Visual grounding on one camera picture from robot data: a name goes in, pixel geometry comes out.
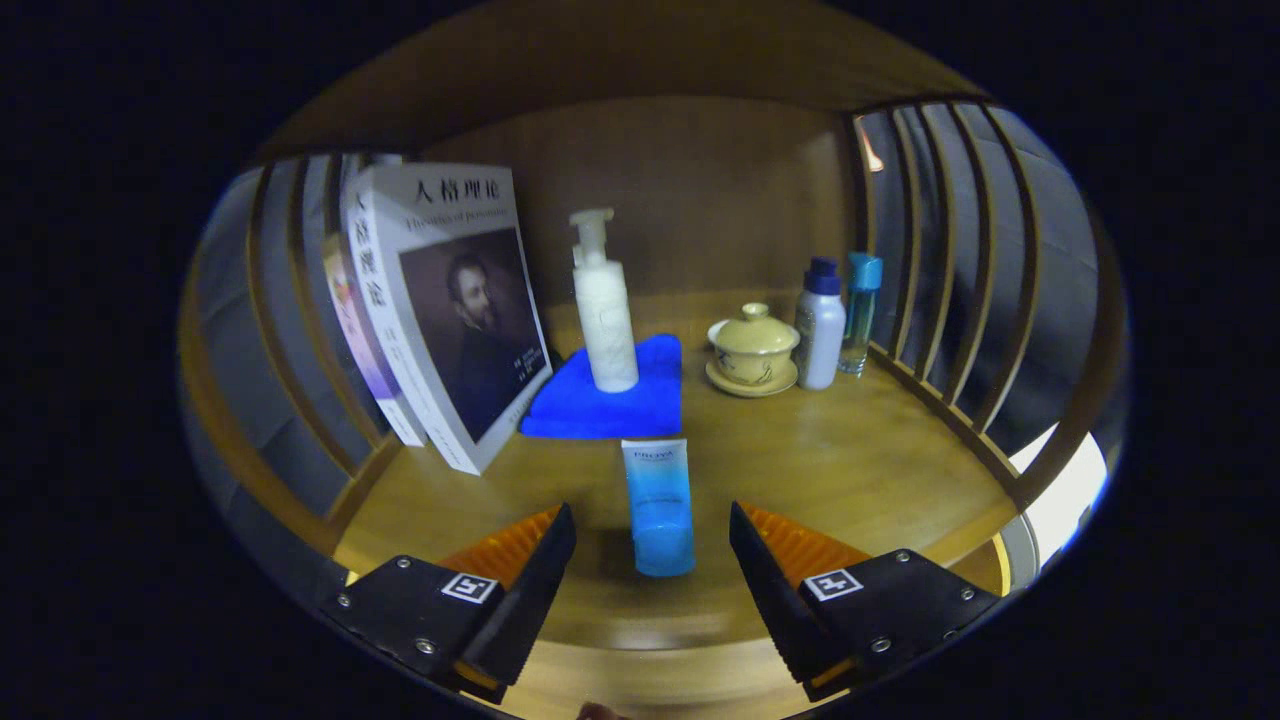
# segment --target white pump bottle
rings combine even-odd
[[[568,217],[579,236],[573,246],[573,295],[595,388],[625,392],[640,382],[640,372],[622,263],[604,256],[604,223],[612,219],[613,208],[579,210]]]

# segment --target folded blue towel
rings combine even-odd
[[[680,433],[680,340],[659,334],[636,345],[640,382],[600,392],[586,350],[564,363],[529,407],[520,432],[576,439],[643,438]]]

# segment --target book spine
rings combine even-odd
[[[428,389],[426,379],[421,369],[412,360],[412,354],[406,343],[406,332],[399,313],[392,306],[387,288],[390,283],[387,278],[385,263],[383,261],[381,246],[378,238],[378,214],[372,211],[372,174],[364,173],[357,177],[351,186],[348,196],[347,222],[348,240],[351,242],[352,256],[364,258],[365,251],[372,251],[372,258],[378,261],[372,264],[356,261],[356,277],[360,279],[361,295],[365,297],[365,309],[369,319],[378,333],[378,342],[381,343],[387,355],[387,361],[392,373],[399,382],[401,391],[408,400],[410,407],[417,419],[426,428],[426,434],[431,443],[440,451],[444,461],[454,470],[479,475],[475,462],[462,451],[458,439],[449,430],[435,400]]]
[[[325,240],[324,270],[329,299],[338,314],[338,324],[369,392],[401,442],[411,447],[422,447],[426,445],[426,433],[406,414],[407,401],[378,343],[360,295],[360,284],[356,282],[351,249],[342,233]]]

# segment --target lid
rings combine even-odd
[[[579,210],[568,217],[568,224],[577,227],[579,243],[573,246],[573,266],[604,263],[604,223],[613,219],[613,208]]]
[[[694,569],[694,529],[687,525],[658,525],[631,534],[636,547],[636,570],[654,578],[684,575]]]
[[[741,319],[723,320],[717,325],[719,329],[708,334],[712,336],[712,345],[726,352],[785,352],[800,343],[800,333],[771,318],[769,306],[763,302],[748,302],[742,306]]]
[[[836,261],[831,258],[809,260],[809,269],[804,273],[804,288],[814,295],[840,295]]]
[[[884,261],[865,252],[849,254],[849,290],[879,290]]]

